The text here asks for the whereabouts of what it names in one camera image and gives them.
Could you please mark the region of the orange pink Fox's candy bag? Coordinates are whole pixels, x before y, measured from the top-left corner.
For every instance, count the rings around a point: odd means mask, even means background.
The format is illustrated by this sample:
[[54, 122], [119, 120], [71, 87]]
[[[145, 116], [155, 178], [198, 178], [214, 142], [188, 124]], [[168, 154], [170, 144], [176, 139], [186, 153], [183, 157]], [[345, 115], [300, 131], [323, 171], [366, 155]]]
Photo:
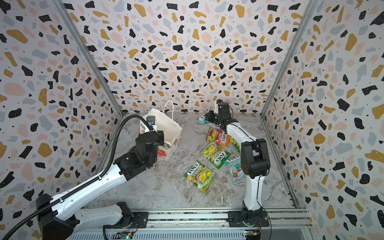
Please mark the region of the orange pink Fox's candy bag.
[[230, 142], [230, 136], [222, 129], [210, 127], [206, 136], [206, 140], [209, 143], [215, 142], [218, 145], [227, 146]]

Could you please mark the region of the teal mint Fox's candy bag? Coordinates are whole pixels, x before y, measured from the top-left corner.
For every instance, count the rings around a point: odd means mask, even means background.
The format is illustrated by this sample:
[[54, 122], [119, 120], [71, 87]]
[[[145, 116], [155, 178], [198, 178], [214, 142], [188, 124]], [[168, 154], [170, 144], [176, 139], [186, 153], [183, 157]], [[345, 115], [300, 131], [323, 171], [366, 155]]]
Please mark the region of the teal mint Fox's candy bag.
[[231, 156], [228, 160], [225, 161], [225, 164], [228, 167], [230, 174], [235, 182], [242, 180], [245, 177], [241, 165], [240, 154]]

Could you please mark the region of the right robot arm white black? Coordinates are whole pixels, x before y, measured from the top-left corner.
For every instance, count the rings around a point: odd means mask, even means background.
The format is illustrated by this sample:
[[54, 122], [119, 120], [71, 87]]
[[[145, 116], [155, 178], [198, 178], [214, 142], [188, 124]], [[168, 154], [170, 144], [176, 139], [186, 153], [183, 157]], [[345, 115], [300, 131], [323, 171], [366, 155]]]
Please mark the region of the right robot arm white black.
[[246, 175], [246, 193], [241, 211], [229, 211], [230, 227], [270, 227], [267, 211], [261, 204], [264, 178], [269, 174], [271, 163], [268, 145], [248, 133], [232, 116], [229, 103], [217, 100], [215, 109], [206, 114], [206, 120], [216, 124], [240, 144], [241, 166]]

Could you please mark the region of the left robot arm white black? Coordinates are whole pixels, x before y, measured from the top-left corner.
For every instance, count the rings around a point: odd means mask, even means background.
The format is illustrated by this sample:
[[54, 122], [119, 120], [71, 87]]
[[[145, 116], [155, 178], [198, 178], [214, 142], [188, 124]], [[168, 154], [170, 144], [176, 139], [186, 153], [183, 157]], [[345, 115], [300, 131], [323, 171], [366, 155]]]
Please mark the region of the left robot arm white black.
[[85, 210], [83, 207], [107, 192], [150, 169], [164, 144], [162, 131], [138, 135], [136, 145], [117, 158], [105, 174], [100, 173], [82, 185], [54, 197], [44, 195], [37, 200], [38, 223], [44, 240], [65, 240], [73, 233], [91, 228], [144, 228], [137, 215], [125, 202], [105, 208]]

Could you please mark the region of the white paper bag floral print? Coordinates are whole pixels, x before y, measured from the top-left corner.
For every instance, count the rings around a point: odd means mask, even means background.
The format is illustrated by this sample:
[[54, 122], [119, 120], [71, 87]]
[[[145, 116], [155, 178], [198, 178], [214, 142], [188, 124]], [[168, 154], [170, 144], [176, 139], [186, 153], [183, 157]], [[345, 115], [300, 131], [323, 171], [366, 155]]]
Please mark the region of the white paper bag floral print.
[[[165, 113], [168, 104], [172, 105], [171, 117], [168, 117]], [[164, 132], [164, 144], [158, 148], [158, 157], [165, 161], [168, 161], [175, 153], [183, 130], [182, 127], [174, 121], [174, 109], [174, 103], [172, 101], [167, 101], [162, 111], [151, 109], [147, 115], [143, 116], [146, 122], [148, 115], [155, 116], [157, 121], [157, 132]]]

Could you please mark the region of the green Fox's candy bag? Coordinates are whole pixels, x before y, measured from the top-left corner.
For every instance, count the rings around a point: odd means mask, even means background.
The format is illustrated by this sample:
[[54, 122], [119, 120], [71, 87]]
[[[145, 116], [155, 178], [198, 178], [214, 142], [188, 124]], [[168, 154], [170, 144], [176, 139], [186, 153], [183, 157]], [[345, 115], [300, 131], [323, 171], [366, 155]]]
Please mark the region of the green Fox's candy bag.
[[211, 185], [216, 173], [196, 161], [185, 173], [184, 177], [192, 182], [202, 193]]
[[233, 137], [230, 137], [230, 143], [237, 149], [239, 153], [241, 152], [241, 145]]
[[231, 153], [224, 150], [215, 142], [209, 143], [201, 154], [207, 158], [217, 169], [220, 169], [222, 165], [231, 157]]

